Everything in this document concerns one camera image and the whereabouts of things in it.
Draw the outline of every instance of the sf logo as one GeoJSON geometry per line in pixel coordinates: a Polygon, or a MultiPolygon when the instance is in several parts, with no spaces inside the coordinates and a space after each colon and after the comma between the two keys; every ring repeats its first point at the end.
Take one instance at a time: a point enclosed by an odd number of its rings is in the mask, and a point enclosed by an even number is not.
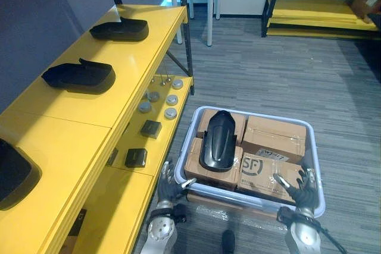
{"type": "Polygon", "coordinates": [[[242,172],[246,175],[259,175],[262,171],[263,161],[260,159],[248,158],[243,159],[242,172]]]}

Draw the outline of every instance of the black curved cover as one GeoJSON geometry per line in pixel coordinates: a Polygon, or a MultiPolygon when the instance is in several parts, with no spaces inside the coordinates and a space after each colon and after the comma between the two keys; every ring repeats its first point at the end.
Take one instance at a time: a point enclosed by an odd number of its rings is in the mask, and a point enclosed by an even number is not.
{"type": "Polygon", "coordinates": [[[233,117],[225,110],[217,112],[209,120],[199,158],[205,169],[226,172],[232,168],[236,145],[235,127],[233,117]]]}
{"type": "Polygon", "coordinates": [[[40,174],[39,167],[26,154],[0,139],[0,210],[9,209],[26,197],[37,185],[40,174]]]}
{"type": "Polygon", "coordinates": [[[94,38],[102,40],[131,41],[144,40],[148,36],[148,23],[145,20],[126,19],[120,22],[106,22],[90,29],[94,38]]]}
{"type": "Polygon", "coordinates": [[[113,67],[100,62],[79,59],[81,64],[65,63],[49,68],[42,78],[52,87],[68,92],[98,95],[115,82],[113,67]]]}

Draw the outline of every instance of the gray carpet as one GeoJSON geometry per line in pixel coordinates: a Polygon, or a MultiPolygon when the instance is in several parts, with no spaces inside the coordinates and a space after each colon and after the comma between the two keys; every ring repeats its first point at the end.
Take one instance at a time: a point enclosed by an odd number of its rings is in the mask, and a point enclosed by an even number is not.
{"type": "MultiPolygon", "coordinates": [[[[221,18],[213,22],[209,48],[205,12],[196,7],[190,21],[195,95],[188,99],[168,157],[176,161],[201,105],[305,120],[315,130],[327,205],[320,222],[348,253],[380,253],[379,43],[260,38],[259,19],[221,18]]],[[[171,47],[182,62],[184,48],[171,47]]],[[[181,74],[169,58],[164,62],[181,74]]],[[[163,66],[159,71],[164,73],[163,66]]],[[[288,253],[286,229],[272,219],[182,202],[188,222],[177,226],[174,253],[221,253],[221,234],[228,227],[236,234],[235,253],[288,253]]],[[[135,253],[145,239],[143,228],[135,253]]],[[[338,253],[325,237],[321,252],[338,253]]]]}

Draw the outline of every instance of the round metal cap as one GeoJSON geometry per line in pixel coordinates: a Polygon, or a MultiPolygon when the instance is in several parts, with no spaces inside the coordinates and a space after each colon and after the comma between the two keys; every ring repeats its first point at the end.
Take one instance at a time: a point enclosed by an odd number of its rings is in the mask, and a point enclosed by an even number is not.
{"type": "Polygon", "coordinates": [[[167,105],[176,105],[179,102],[179,98],[177,98],[177,95],[168,95],[167,96],[167,105]]]}
{"type": "Polygon", "coordinates": [[[147,97],[150,102],[156,102],[159,100],[160,94],[158,92],[150,92],[147,94],[147,97]]]}
{"type": "Polygon", "coordinates": [[[169,107],[164,111],[166,119],[174,119],[177,116],[177,111],[173,107],[169,107]]]}
{"type": "Polygon", "coordinates": [[[144,101],[139,104],[139,111],[141,113],[147,113],[151,110],[151,104],[148,101],[144,101]]]}
{"type": "Polygon", "coordinates": [[[172,87],[174,88],[174,89],[181,89],[182,87],[183,87],[183,81],[182,80],[174,80],[173,82],[172,82],[172,87]]]}

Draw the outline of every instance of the white plastic crate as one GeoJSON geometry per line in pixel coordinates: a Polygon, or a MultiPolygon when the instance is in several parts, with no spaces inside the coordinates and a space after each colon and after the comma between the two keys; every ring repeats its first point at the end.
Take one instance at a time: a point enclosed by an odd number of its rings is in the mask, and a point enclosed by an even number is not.
{"type": "MultiPolygon", "coordinates": [[[[324,211],[326,210],[326,202],[324,200],[323,186],[321,184],[320,167],[319,167],[317,151],[316,151],[314,130],[311,125],[301,120],[271,116],[271,115],[265,115],[265,114],[257,114],[257,113],[251,113],[251,112],[245,112],[245,111],[237,111],[237,110],[226,109],[226,108],[218,108],[213,106],[201,106],[197,108],[193,115],[192,121],[190,122],[190,125],[188,127],[188,132],[186,134],[182,149],[180,151],[179,160],[177,161],[177,164],[174,170],[174,177],[178,183],[183,183],[184,181],[187,180],[184,173],[186,158],[188,157],[188,152],[189,152],[189,149],[191,148],[193,138],[196,137],[197,128],[205,109],[226,110],[232,113],[245,115],[246,117],[248,117],[249,115],[254,115],[254,116],[259,116],[259,117],[264,117],[264,118],[269,118],[269,119],[274,119],[274,120],[279,120],[279,121],[284,121],[284,122],[289,122],[289,123],[304,126],[307,129],[307,134],[305,139],[305,155],[302,159],[302,162],[306,162],[308,165],[313,166],[313,168],[315,169],[317,193],[318,193],[318,205],[314,213],[316,218],[323,215],[324,211]]],[[[259,209],[264,212],[276,213],[281,206],[287,206],[291,209],[295,209],[294,206],[287,205],[284,203],[273,202],[267,199],[262,199],[262,198],[258,198],[258,197],[250,196],[250,195],[244,195],[241,193],[232,192],[230,190],[219,189],[217,187],[207,186],[200,183],[194,183],[189,188],[193,190],[194,192],[199,193],[200,195],[203,195],[206,197],[210,197],[210,198],[217,199],[219,201],[223,201],[227,203],[232,203],[234,205],[259,209]]]]}

